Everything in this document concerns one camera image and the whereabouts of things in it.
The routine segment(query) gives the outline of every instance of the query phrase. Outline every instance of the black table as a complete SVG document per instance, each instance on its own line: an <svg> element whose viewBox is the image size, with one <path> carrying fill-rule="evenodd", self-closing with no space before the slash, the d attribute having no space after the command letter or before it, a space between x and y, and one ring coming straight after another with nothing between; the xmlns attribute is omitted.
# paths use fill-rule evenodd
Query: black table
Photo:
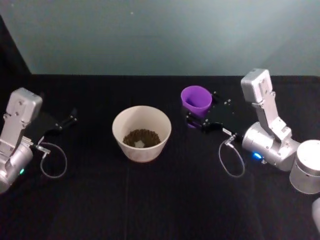
<svg viewBox="0 0 320 240"><path fill-rule="evenodd" d="M240 80L239 76L2 77L2 111L10 93L25 87L44 92L42 109L60 120L77 107L79 124L50 139L68 156L63 178L41 175L35 156L0 196L0 239L320 239L311 215L319 194L297 192L288 172L262 165L239 145L246 174L230 178L218 159L226 135L205 135L184 125L180 92L195 84L231 98L248 126L254 123L257 118L244 101ZM294 139L320 139L320 78L275 76L272 81L279 114ZM165 149L150 163L127 160L112 135L114 117L133 105L159 108L172 123ZM226 159L234 171L235 161L234 156Z"/></svg>

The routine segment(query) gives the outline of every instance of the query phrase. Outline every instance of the wall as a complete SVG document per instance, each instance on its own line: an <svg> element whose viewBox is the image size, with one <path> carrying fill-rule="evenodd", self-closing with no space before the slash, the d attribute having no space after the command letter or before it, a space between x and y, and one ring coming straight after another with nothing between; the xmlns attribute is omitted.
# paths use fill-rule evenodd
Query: wall
<svg viewBox="0 0 320 240"><path fill-rule="evenodd" d="M320 75L320 0L0 0L32 73Z"/></svg>

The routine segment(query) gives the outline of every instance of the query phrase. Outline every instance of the bowl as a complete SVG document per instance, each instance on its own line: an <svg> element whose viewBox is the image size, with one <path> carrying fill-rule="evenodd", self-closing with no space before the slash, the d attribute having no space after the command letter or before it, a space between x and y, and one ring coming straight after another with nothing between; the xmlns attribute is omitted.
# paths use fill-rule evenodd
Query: bowl
<svg viewBox="0 0 320 240"><path fill-rule="evenodd" d="M124 137L139 129L154 131L160 143L151 147L139 148L124 143ZM137 163L146 163L156 159L164 149L172 126L168 116L152 106L133 106L120 112L112 123L112 133L126 157Z"/></svg>

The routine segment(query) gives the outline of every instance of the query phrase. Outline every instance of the blue led light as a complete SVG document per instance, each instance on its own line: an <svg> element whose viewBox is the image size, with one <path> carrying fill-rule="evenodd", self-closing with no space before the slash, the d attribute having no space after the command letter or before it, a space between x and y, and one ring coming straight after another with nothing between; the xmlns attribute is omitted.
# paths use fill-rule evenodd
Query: blue led light
<svg viewBox="0 0 320 240"><path fill-rule="evenodd" d="M257 153L257 152L254 152L254 153L253 153L253 158L255 158L255 159L257 159L257 160L263 159L263 157L262 157L259 153Z"/></svg>

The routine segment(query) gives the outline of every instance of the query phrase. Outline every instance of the white cable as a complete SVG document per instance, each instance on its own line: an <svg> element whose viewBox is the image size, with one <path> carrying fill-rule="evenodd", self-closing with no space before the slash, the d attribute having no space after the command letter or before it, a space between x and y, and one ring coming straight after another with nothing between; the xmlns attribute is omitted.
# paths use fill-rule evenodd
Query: white cable
<svg viewBox="0 0 320 240"><path fill-rule="evenodd" d="M42 159L41 159L41 162L40 162L40 169L41 169L41 172L48 178L50 179L58 179L58 178L61 178L66 172L67 172L67 168L68 168L68 159L67 159L67 156L65 154L65 152L62 150L61 147L59 147L58 145L55 145L53 143L50 143L50 142L41 142L40 145L49 145L49 146L52 146L52 147L55 147L57 148L63 155L64 157L64 162L65 162L65 167L64 167L64 170L61 174L57 175L57 176L52 176L52 175L49 175L48 173L46 173L46 171L44 170L44 162L45 162L45 159L46 159L46 156L47 154L44 154Z"/></svg>
<svg viewBox="0 0 320 240"><path fill-rule="evenodd" d="M222 159L221 159L221 148L222 148L222 146L225 144L226 141L228 141L228 139L225 140L225 141L223 141L223 142L220 144L220 146L219 146L219 152L218 152L218 154L219 154L220 163L221 163L222 167L224 168L225 172L226 172L230 177L233 177L233 178L241 178L241 177L245 174L245 171L246 171L245 163L244 163L244 160L243 160L243 158L241 157L240 153L238 152L238 150L237 150L232 144L230 144L230 143L228 143L227 146L230 147L230 148L232 148L232 149L235 151L235 153L238 155L238 157L239 157L239 159L240 159L240 161L241 161L241 164L242 164L242 173L241 173L240 175L233 175L233 174L231 174L231 173L228 171L228 169L226 168L226 166L224 165L224 163L222 162Z"/></svg>

